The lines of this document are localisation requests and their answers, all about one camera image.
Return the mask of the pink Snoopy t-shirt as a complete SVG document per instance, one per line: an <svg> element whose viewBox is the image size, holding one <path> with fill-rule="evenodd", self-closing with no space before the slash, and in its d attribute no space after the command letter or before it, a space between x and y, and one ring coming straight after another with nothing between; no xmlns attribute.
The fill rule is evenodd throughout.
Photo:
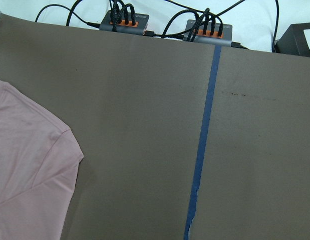
<svg viewBox="0 0 310 240"><path fill-rule="evenodd" d="M0 240L58 240L83 153L51 112L0 80Z"/></svg>

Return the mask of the blue tape line lengthwise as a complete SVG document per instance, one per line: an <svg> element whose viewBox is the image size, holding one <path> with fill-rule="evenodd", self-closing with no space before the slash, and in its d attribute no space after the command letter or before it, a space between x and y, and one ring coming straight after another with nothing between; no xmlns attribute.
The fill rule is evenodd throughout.
<svg viewBox="0 0 310 240"><path fill-rule="evenodd" d="M184 234L183 234L183 238L185 240L190 239L190 229L191 229L192 222L195 218L196 210L197 210L198 191L200 189L200 183L201 183L201 175L202 175L202 169L203 169L203 163L204 163L204 157L205 157L205 150L206 150L207 137L208 137L208 132L209 132L210 117L211 117L211 111L212 111L212 104L213 104L214 91L215 91L215 86L216 86L221 50L222 50L221 46L215 46L213 58L212 58L212 64L211 64L211 70L210 70L210 75L209 75L209 80L208 80L208 87L207 87L206 98L205 98L205 106L204 106L204 111L203 111L203 118L202 118L202 124L201 124L200 136L199 136L199 142L198 142L198 148L197 148L197 155L196 155L196 161L195 161L195 167L194 167L194 173L193 173L193 180L192 180L191 192L190 192L190 198L189 198L189 204L188 204L188 210L187 210L187 217L186 217Z"/></svg>

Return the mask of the grey USB hub left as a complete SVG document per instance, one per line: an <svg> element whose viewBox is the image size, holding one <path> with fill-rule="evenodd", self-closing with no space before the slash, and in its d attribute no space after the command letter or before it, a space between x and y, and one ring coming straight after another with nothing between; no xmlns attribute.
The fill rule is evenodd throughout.
<svg viewBox="0 0 310 240"><path fill-rule="evenodd" d="M116 32L143 36L148 26L149 15L136 13L136 24L133 25L130 12L128 14L128 23L126 24L124 14L122 14L122 20L119 21L116 25ZM99 26L99 30L109 32L113 31L110 10L107 11L105 17L103 18Z"/></svg>

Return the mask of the grey usb hub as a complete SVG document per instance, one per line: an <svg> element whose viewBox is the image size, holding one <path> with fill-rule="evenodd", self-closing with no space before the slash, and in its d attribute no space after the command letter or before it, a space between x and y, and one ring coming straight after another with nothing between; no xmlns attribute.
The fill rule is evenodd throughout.
<svg viewBox="0 0 310 240"><path fill-rule="evenodd" d="M214 27L214 32L211 33L212 30L212 22L209 22L207 25L206 32L204 32L204 25L199 27L198 33L194 40L190 42L194 43L202 43L202 44L210 44L210 45L219 45L224 47L230 47L232 43L232 25L223 24L222 31L220 27L220 23L216 22Z"/></svg>
<svg viewBox="0 0 310 240"><path fill-rule="evenodd" d="M148 26L149 15L136 13L136 24L133 25L130 12L128 14L128 23L126 24L124 14L122 14L122 20L119 21L116 25L116 32L143 36ZM105 17L103 18L99 26L99 30L109 32L113 31L110 10L107 11Z"/></svg>

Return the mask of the grey USB hub right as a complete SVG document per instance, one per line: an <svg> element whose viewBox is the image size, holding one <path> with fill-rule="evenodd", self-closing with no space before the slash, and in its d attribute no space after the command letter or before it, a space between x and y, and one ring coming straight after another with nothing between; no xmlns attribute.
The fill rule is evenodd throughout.
<svg viewBox="0 0 310 240"><path fill-rule="evenodd" d="M204 25L199 27L198 33L194 40L190 42L194 43L202 43L202 44L210 44L210 45L219 45L224 47L230 47L232 43L232 25L223 24L222 31L220 27L220 23L216 22L214 27L214 32L211 33L212 30L212 22L209 22L207 25L206 32L204 32Z"/></svg>

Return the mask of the dark grey box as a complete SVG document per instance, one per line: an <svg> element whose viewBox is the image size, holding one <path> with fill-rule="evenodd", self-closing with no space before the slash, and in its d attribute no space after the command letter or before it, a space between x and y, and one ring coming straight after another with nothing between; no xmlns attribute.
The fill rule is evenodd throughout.
<svg viewBox="0 0 310 240"><path fill-rule="evenodd" d="M304 30L310 30L310 22L291 24L282 37L276 41L275 52L310 58L310 48Z"/></svg>

